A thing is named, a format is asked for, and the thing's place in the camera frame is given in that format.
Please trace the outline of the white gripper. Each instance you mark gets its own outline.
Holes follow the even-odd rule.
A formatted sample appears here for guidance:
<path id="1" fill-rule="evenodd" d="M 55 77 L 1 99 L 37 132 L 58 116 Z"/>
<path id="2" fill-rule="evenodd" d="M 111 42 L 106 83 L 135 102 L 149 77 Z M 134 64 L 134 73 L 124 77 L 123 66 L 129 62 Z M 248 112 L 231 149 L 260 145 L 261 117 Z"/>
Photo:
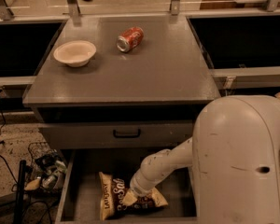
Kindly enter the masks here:
<path id="1" fill-rule="evenodd" d="M 156 184 L 145 178 L 140 170 L 138 170 L 130 181 L 130 189 L 125 194 L 122 203 L 131 206 L 137 201 L 137 196 L 144 197 L 148 195 Z"/>

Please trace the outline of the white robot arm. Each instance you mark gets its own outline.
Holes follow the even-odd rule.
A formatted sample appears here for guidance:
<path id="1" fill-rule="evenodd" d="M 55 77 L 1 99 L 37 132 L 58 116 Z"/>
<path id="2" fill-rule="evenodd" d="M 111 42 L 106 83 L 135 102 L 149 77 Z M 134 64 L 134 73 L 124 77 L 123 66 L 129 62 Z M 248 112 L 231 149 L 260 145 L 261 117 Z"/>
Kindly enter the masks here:
<path id="1" fill-rule="evenodd" d="M 280 224 L 279 151 L 280 99 L 218 98 L 200 113 L 190 139 L 143 159 L 123 203 L 189 167 L 197 224 Z"/>

